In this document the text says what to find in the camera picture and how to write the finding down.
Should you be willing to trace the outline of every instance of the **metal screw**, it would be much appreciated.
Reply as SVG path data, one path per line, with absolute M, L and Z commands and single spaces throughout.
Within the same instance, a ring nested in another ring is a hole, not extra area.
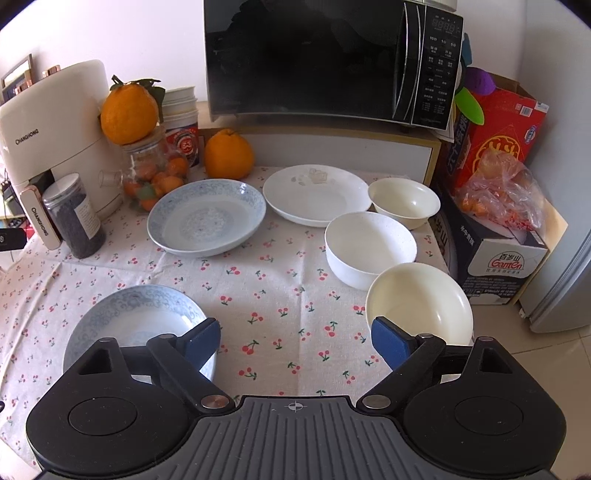
M 223 395 L 208 395 L 201 399 L 201 405 L 211 410 L 217 410 L 218 408 L 224 408 L 230 403 L 227 397 Z
M 382 410 L 390 406 L 390 399 L 384 395 L 368 395 L 362 400 L 363 405 L 371 410 Z

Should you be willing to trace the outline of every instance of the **blue rimmed bowl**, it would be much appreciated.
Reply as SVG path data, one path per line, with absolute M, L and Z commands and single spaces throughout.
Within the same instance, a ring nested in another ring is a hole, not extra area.
M 148 235 L 172 254 L 211 257 L 250 238 L 266 211 L 263 195 L 246 183 L 196 181 L 158 201 L 148 216 Z
M 193 300 L 170 287 L 140 285 L 116 291 L 80 319 L 68 340 L 62 371 L 68 370 L 99 338 L 113 337 L 119 346 L 143 346 L 161 333 L 181 336 L 205 318 Z M 210 380 L 215 360 L 214 353 L 201 369 Z M 149 381 L 149 377 L 134 378 Z

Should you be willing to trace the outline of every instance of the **microwave oven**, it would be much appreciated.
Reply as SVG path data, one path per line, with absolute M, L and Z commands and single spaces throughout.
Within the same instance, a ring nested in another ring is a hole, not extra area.
M 410 0 L 204 0 L 212 117 L 297 113 L 445 130 L 462 17 Z

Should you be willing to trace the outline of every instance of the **table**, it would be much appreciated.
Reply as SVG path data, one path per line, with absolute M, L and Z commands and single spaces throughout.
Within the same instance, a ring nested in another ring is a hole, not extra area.
M 245 180 L 261 189 L 277 168 Z M 386 175 L 357 172 L 368 183 Z M 196 174 L 204 178 L 203 172 Z M 355 402 L 390 369 L 369 341 L 366 292 L 341 283 L 324 254 L 324 230 L 288 222 L 268 208 L 248 241 L 188 260 L 156 247 L 146 215 L 124 206 L 103 222 L 107 241 L 83 260 L 65 244 L 48 251 L 38 236 L 0 273 L 0 438 L 36 465 L 25 436 L 35 403 L 61 375 L 79 319 L 122 288 L 160 284 L 195 300 L 222 325 L 215 383 L 241 395 L 342 395 Z M 428 224 L 413 231 L 417 261 L 447 272 Z

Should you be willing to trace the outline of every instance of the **plastic bag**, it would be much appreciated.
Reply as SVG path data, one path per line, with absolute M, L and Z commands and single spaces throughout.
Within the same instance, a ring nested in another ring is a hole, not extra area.
M 456 202 L 464 212 L 508 228 L 536 230 L 543 224 L 544 195 L 531 172 L 513 155 L 494 148 L 483 153 Z

